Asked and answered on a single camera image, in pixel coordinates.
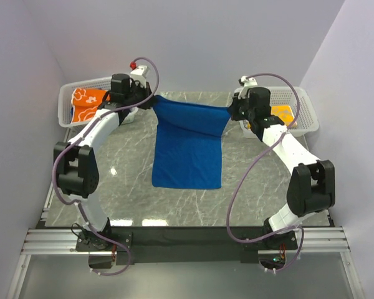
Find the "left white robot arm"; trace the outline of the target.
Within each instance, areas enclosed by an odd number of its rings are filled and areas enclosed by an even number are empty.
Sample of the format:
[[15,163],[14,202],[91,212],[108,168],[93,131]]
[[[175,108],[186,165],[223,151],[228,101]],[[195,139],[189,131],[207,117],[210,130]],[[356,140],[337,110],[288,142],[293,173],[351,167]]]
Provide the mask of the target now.
[[73,139],[58,142],[54,147],[54,192],[61,203],[79,210],[86,234],[98,250],[107,250],[112,245],[113,235],[96,194],[100,175],[95,153],[132,109],[152,107],[155,92],[142,69],[112,75],[110,88],[91,121]]

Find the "yellow duck towel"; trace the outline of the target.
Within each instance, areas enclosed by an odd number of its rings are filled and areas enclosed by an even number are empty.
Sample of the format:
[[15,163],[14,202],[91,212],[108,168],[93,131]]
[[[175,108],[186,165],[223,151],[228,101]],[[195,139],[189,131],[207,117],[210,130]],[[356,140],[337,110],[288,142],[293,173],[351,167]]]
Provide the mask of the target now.
[[287,126],[294,120],[294,113],[289,105],[271,106],[271,114],[278,116]]

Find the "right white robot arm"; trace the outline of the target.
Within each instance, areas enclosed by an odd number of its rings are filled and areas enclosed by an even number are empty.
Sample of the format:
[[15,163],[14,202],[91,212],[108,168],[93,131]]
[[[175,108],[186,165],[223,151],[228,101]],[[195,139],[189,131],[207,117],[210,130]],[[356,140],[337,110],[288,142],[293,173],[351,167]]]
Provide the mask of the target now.
[[290,172],[286,203],[262,226],[262,235],[254,239],[231,238],[249,244],[263,241],[270,249],[284,241],[284,234],[305,219],[335,204],[335,166],[321,160],[302,146],[285,123],[271,113],[271,92],[264,87],[239,88],[233,95],[228,112],[235,121],[246,120],[258,140],[273,151]]

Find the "blue towel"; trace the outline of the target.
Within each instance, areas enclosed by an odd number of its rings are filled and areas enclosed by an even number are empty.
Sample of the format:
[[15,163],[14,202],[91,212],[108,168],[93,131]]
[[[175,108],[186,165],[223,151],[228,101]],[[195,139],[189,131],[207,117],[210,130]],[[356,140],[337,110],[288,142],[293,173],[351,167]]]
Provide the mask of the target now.
[[170,189],[219,189],[226,107],[176,102],[157,96],[158,120],[151,182]]

